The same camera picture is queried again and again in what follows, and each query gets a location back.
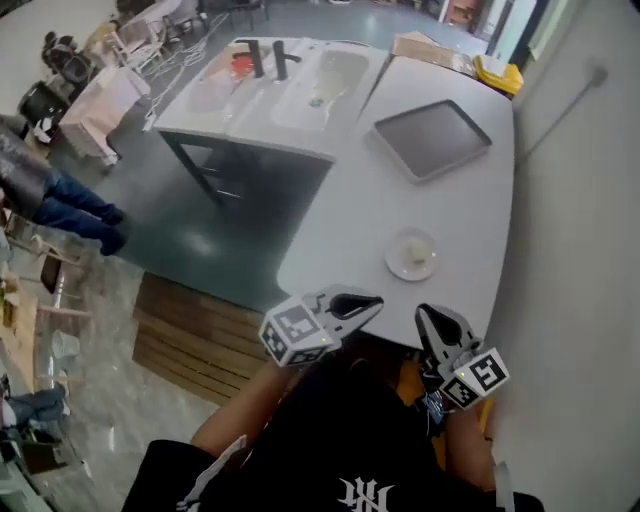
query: metal tray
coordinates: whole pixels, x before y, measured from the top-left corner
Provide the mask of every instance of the metal tray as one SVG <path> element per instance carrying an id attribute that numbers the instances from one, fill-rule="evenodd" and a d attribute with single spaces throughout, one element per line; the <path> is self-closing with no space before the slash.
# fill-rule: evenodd
<path id="1" fill-rule="evenodd" d="M 372 133 L 414 183 L 459 167 L 491 146 L 489 136 L 452 100 L 381 119 Z"/>

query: shoe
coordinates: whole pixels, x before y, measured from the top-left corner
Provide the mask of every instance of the shoe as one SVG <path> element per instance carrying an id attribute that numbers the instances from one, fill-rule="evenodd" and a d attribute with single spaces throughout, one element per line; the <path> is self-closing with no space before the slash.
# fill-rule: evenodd
<path id="1" fill-rule="evenodd" d="M 124 220 L 125 216 L 126 213 L 114 206 L 112 213 L 105 217 L 102 217 L 102 222 L 104 222 L 108 226 L 117 226 Z"/>
<path id="2" fill-rule="evenodd" d="M 117 227 L 112 228 L 114 230 L 114 235 L 110 243 L 102 242 L 102 248 L 100 249 L 100 254 L 103 256 L 113 256 L 120 249 L 124 247 L 127 243 L 127 237 L 124 236 Z"/>
<path id="3" fill-rule="evenodd" d="M 120 219 L 120 222 L 114 224 L 113 227 L 118 230 L 118 233 L 120 233 L 126 239 L 129 239 L 129 234 L 131 233 L 131 217 L 129 217 L 129 215 L 124 212 L 121 213 L 122 218 Z"/>
<path id="4" fill-rule="evenodd" d="M 69 374 L 65 370 L 60 370 L 60 377 L 62 377 L 63 380 L 62 381 L 58 381 L 58 384 L 60 384 L 64 388 L 64 397 L 68 398 L 68 396 L 69 396 Z"/>

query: cardboard box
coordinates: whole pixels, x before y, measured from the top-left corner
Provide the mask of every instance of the cardboard box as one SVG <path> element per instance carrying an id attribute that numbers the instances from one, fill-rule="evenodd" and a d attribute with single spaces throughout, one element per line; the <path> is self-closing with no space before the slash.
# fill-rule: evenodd
<path id="1" fill-rule="evenodd" d="M 399 34 L 393 41 L 393 55 L 422 60 L 437 64 L 458 73 L 475 78 L 476 72 L 473 60 L 464 53 L 455 52 L 441 46 L 437 41 L 420 32 Z"/>

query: white plate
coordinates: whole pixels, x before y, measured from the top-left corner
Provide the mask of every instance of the white plate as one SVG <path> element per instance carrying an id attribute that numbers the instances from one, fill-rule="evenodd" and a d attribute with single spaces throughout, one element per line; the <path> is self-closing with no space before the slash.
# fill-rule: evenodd
<path id="1" fill-rule="evenodd" d="M 423 243 L 430 256 L 422 263 L 411 260 L 409 248 L 412 243 Z M 384 251 L 384 259 L 389 270 L 405 281 L 422 281 L 436 268 L 436 242 L 429 233 L 419 228 L 402 228 L 389 242 Z"/>

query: faucet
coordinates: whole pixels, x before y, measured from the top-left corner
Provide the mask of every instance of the faucet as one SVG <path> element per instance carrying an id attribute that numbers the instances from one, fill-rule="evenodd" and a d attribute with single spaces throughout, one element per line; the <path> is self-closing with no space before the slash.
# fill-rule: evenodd
<path id="1" fill-rule="evenodd" d="M 251 57 L 253 63 L 253 73 L 256 78 L 264 76 L 264 68 L 262 67 L 262 56 L 260 55 L 260 43 L 257 39 L 238 39 L 236 43 L 247 43 L 249 45 L 248 52 L 234 53 L 233 58 Z"/>
<path id="2" fill-rule="evenodd" d="M 288 53 L 284 53 L 284 42 L 283 41 L 274 41 L 273 42 L 273 53 L 276 57 L 276 69 L 278 70 L 278 80 L 286 80 L 287 79 L 287 62 L 286 60 L 292 60 L 293 62 L 300 62 L 302 59 L 297 55 L 289 55 Z"/>

